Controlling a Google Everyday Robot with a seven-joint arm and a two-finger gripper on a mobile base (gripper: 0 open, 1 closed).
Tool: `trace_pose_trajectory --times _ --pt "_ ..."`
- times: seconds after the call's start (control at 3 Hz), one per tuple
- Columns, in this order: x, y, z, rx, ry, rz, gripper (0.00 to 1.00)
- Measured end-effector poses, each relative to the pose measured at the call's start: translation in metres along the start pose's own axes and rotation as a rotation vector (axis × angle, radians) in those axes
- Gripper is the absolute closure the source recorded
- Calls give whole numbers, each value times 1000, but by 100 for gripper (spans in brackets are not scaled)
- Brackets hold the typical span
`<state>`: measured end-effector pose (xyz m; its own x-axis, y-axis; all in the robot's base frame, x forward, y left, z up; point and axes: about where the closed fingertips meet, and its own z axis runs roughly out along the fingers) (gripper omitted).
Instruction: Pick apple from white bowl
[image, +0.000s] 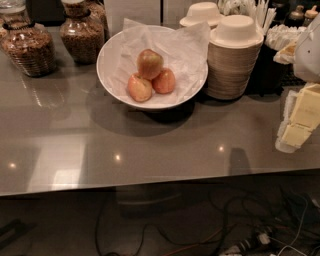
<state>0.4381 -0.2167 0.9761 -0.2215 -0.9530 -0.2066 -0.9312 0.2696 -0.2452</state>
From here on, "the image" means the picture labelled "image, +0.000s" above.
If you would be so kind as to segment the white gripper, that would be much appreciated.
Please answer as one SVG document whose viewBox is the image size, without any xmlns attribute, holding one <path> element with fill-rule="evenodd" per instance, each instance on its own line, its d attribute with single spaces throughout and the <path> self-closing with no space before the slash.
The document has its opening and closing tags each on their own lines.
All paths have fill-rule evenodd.
<svg viewBox="0 0 320 256">
<path fill-rule="evenodd" d="M 300 35 L 294 55 L 294 75 L 306 83 L 298 92 L 290 90 L 275 147 L 294 153 L 320 125 L 320 15 Z"/>
</svg>

